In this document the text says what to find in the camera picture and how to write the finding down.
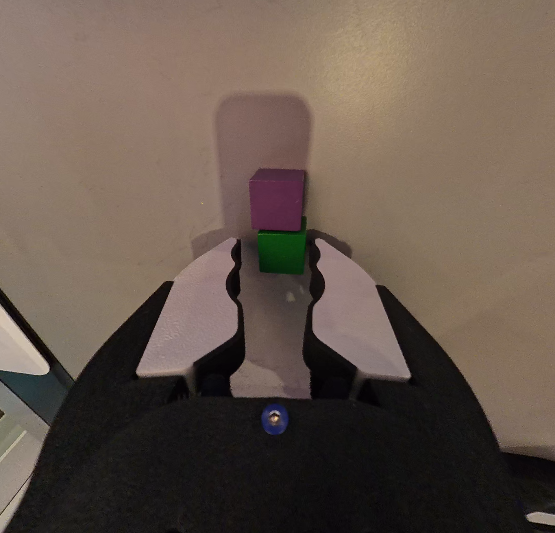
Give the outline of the green wooden cube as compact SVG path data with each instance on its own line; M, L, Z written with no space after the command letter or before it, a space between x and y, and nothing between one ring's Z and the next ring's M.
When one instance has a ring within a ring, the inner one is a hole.
M302 275L305 267L307 219L298 231L259 230L258 256L261 273Z

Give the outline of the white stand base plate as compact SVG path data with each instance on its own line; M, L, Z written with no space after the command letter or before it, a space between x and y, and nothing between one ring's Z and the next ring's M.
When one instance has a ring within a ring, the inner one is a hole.
M50 366L28 336L1 307L1 371L43 376Z

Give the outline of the purple wooden cube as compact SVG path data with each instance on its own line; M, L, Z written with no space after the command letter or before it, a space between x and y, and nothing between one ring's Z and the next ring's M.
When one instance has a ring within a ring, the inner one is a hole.
M300 231L304 179L303 169L258 169L249 179L252 229Z

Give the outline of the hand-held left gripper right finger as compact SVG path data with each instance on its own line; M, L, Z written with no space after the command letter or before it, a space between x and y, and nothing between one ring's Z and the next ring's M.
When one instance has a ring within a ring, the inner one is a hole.
M317 381L407 382L411 373L378 293L360 266L322 238L311 242L304 362Z

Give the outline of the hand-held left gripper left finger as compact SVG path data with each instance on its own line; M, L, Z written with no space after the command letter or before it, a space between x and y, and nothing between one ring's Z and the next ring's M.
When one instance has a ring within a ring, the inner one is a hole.
M227 239L175 277L138 377L184 377L188 383L212 374L230 379L245 359L240 269L240 240Z

